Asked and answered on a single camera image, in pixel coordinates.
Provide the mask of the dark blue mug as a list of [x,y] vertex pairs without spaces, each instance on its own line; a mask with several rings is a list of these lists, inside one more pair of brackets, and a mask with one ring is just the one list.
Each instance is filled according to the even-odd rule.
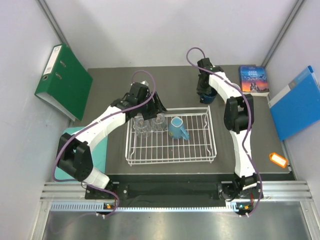
[[209,105],[215,100],[217,95],[218,93],[215,90],[213,90],[210,94],[201,93],[199,95],[199,101],[201,104]]

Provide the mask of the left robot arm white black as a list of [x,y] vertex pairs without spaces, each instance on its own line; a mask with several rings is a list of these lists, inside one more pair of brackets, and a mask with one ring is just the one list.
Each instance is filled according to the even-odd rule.
[[92,151],[116,128],[140,115],[144,120],[166,112],[156,91],[143,83],[135,82],[130,91],[107,107],[97,119],[74,134],[64,133],[58,143],[56,166],[72,180],[94,186],[102,198],[114,191],[110,178],[94,167]]

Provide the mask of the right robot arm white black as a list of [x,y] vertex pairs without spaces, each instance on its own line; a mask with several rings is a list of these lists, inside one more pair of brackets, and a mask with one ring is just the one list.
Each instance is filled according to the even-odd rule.
[[232,83],[220,66],[214,66],[208,57],[197,62],[199,79],[197,93],[207,95],[213,90],[225,102],[224,125],[230,132],[234,146],[235,169],[231,190],[223,190],[232,201],[245,198],[257,186],[257,174],[252,163],[251,130],[254,123],[254,100],[251,94],[243,94]]

